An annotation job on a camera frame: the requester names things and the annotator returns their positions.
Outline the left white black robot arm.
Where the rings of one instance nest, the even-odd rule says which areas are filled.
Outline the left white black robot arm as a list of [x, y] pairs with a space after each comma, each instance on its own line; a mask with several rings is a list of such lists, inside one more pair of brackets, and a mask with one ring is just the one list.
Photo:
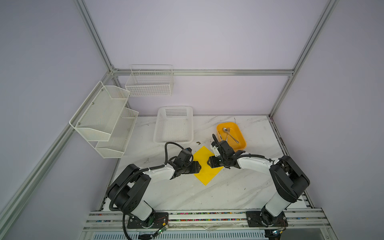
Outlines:
[[106, 195], [110, 200], [109, 210], [120, 211], [142, 222], [151, 222], [155, 210], [145, 201], [144, 194], [151, 183], [173, 180], [181, 175], [198, 174], [202, 169], [194, 160], [190, 148], [166, 160], [162, 165], [139, 168], [128, 165], [109, 186]]

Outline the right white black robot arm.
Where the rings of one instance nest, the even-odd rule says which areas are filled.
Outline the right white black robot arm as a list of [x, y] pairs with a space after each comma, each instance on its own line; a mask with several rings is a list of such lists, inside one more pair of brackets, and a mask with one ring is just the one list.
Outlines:
[[260, 212], [259, 222], [262, 226], [271, 227], [277, 223], [283, 217], [283, 211], [297, 202], [310, 185], [309, 178], [290, 156], [270, 159], [241, 150], [235, 151], [226, 141], [212, 142], [211, 149], [214, 155], [209, 157], [207, 164], [212, 169], [234, 167], [271, 176], [276, 193]]

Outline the aluminium front rail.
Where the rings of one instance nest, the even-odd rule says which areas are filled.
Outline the aluminium front rail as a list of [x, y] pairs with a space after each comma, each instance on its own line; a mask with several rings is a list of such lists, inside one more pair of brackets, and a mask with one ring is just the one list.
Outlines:
[[[322, 209], [288, 209], [284, 211], [287, 229], [331, 227]], [[170, 230], [239, 230], [249, 228], [245, 210], [170, 211], [167, 220]], [[91, 212], [83, 227], [84, 232], [120, 231], [123, 229], [119, 212]]]

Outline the white plastic perforated basket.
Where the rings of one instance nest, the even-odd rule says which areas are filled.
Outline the white plastic perforated basket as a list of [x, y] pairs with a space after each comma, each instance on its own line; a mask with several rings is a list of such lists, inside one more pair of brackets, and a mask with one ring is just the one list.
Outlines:
[[168, 106], [158, 110], [153, 141], [189, 144], [194, 140], [193, 108]]

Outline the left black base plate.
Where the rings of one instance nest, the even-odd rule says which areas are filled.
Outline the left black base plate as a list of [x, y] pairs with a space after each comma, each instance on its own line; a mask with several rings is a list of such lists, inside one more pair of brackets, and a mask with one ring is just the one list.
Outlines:
[[153, 212], [150, 216], [142, 221], [138, 217], [129, 217], [126, 220], [127, 229], [160, 229], [168, 223], [169, 213]]

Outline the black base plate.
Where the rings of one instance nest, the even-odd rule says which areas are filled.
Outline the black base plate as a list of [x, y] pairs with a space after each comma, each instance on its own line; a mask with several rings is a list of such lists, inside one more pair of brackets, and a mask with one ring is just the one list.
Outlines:
[[288, 222], [284, 212], [281, 212], [277, 217], [271, 215], [268, 211], [247, 211], [246, 220], [248, 226], [255, 227], [287, 227]]
[[129, 217], [126, 220], [127, 229], [160, 229], [168, 223], [169, 213], [153, 212], [150, 216], [142, 221], [138, 217]]

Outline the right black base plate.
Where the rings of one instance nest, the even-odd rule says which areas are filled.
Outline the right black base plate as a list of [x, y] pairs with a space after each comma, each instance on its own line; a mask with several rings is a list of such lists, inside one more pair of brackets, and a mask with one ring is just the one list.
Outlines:
[[288, 222], [284, 212], [281, 212], [277, 217], [271, 215], [268, 211], [247, 211], [246, 220], [248, 226], [255, 227], [287, 227]]

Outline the yellow plastic tub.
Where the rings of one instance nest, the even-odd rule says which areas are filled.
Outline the yellow plastic tub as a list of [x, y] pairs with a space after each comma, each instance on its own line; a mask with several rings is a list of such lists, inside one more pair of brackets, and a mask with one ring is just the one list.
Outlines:
[[219, 134], [221, 134], [223, 141], [226, 141], [227, 134], [223, 132], [223, 128], [230, 128], [230, 132], [234, 138], [236, 138], [240, 143], [237, 144], [235, 141], [229, 136], [228, 144], [234, 149], [234, 151], [244, 150], [247, 146], [246, 140], [239, 128], [239, 126], [234, 122], [225, 122], [217, 125], [217, 137], [220, 140]]

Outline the lower white mesh shelf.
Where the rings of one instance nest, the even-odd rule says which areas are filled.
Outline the lower white mesh shelf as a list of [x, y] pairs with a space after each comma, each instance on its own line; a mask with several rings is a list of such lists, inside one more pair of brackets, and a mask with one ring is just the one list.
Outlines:
[[137, 111], [123, 108], [109, 141], [96, 144], [96, 151], [104, 159], [119, 159], [125, 154], [138, 115]]

